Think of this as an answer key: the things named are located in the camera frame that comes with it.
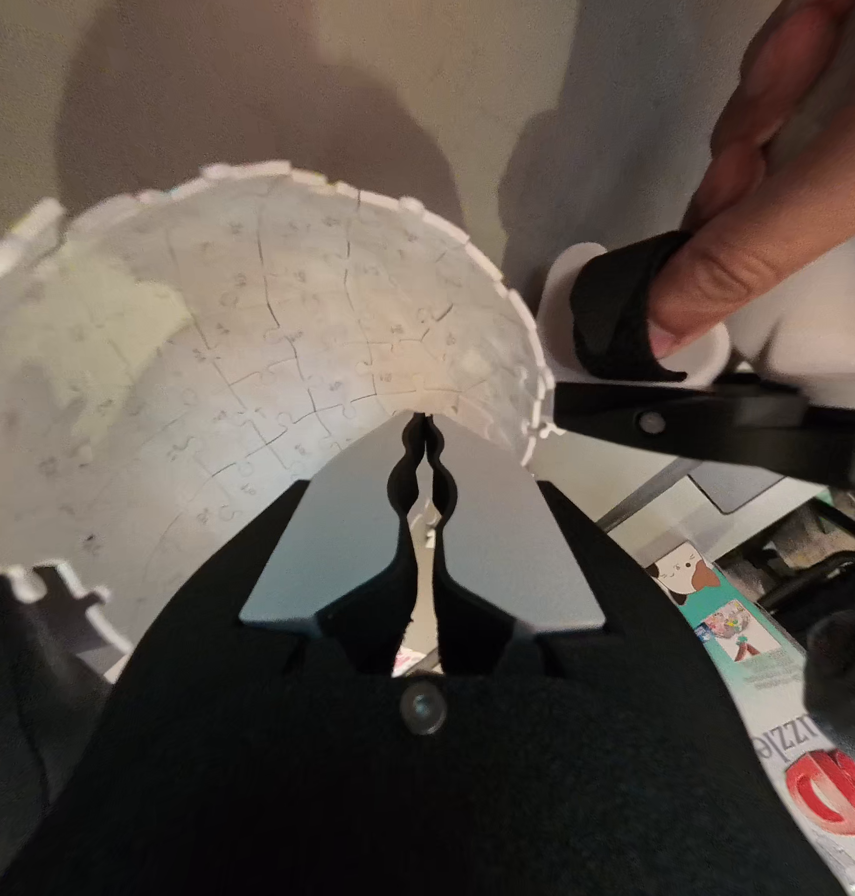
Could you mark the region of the colourful puzzle ball box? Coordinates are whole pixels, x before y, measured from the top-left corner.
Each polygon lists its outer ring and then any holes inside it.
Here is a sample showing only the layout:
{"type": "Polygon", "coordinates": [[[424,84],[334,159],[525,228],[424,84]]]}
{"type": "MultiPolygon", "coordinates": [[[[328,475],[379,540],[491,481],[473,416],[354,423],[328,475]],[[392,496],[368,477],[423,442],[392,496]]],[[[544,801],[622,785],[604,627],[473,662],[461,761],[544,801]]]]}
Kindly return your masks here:
{"type": "Polygon", "coordinates": [[[795,823],[855,894],[855,760],[803,705],[804,652],[690,541],[646,570],[713,661],[795,823]]]}

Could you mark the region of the partly built white puzzle ball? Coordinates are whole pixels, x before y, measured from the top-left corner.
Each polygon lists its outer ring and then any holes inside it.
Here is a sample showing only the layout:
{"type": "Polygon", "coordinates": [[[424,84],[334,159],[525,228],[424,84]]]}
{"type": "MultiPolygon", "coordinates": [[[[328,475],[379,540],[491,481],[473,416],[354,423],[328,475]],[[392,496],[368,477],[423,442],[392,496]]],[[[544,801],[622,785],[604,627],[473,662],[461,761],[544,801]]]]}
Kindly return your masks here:
{"type": "Polygon", "coordinates": [[[64,562],[108,590],[132,644],[114,700],[281,675],[388,684],[417,605],[411,532],[319,635],[239,613],[314,475],[418,412],[447,674],[543,675],[549,635],[516,639],[445,570],[452,479],[431,419],[530,473],[553,384],[519,293],[415,199],[282,161],[213,166],[69,225],[45,200],[0,242],[0,574],[64,562]]]}

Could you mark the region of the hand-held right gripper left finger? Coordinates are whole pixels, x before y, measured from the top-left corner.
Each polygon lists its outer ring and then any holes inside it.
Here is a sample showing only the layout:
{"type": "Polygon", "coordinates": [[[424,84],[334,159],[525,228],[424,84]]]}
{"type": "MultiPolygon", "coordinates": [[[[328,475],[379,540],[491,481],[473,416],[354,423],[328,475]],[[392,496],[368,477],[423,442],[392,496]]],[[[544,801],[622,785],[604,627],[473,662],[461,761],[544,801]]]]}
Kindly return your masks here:
{"type": "Polygon", "coordinates": [[[412,547],[423,425],[424,414],[399,413],[314,475],[239,613],[243,624],[319,635],[331,605],[412,547]]]}

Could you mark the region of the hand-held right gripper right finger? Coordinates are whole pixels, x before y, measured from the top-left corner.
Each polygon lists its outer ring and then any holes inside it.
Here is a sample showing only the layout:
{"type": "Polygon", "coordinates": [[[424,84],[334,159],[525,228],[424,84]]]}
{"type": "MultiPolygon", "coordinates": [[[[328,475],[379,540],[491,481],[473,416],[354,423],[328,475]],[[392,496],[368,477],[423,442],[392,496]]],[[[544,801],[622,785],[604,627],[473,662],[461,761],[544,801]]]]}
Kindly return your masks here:
{"type": "Polygon", "coordinates": [[[431,421],[452,479],[438,542],[452,584],[500,610],[518,640],[601,631],[605,614],[533,476],[452,419],[431,421]]]}

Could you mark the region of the person's left hand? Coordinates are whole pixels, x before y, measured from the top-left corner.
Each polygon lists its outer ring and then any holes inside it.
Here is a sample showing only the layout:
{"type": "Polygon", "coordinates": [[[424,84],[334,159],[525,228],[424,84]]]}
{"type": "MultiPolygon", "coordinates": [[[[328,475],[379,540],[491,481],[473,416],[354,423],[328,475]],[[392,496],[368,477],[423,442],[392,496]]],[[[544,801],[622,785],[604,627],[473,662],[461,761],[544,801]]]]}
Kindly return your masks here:
{"type": "Polygon", "coordinates": [[[791,161],[770,144],[823,80],[852,1],[781,2],[744,52],[686,211],[691,237],[648,291],[650,347],[668,357],[855,237],[855,68],[824,128],[791,161]]]}

